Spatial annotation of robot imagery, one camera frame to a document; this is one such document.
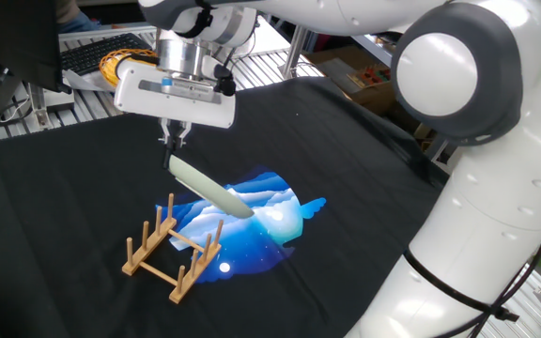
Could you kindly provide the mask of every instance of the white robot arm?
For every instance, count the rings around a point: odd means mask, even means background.
[[[459,328],[482,311],[444,289],[488,308],[540,245],[541,0],[140,4],[150,23],[174,32],[164,33],[169,37],[178,33],[194,38],[195,44],[214,41],[229,47],[250,36],[256,10],[335,35],[412,24],[392,64],[398,99],[466,151],[407,253],[348,338],[438,337]]]

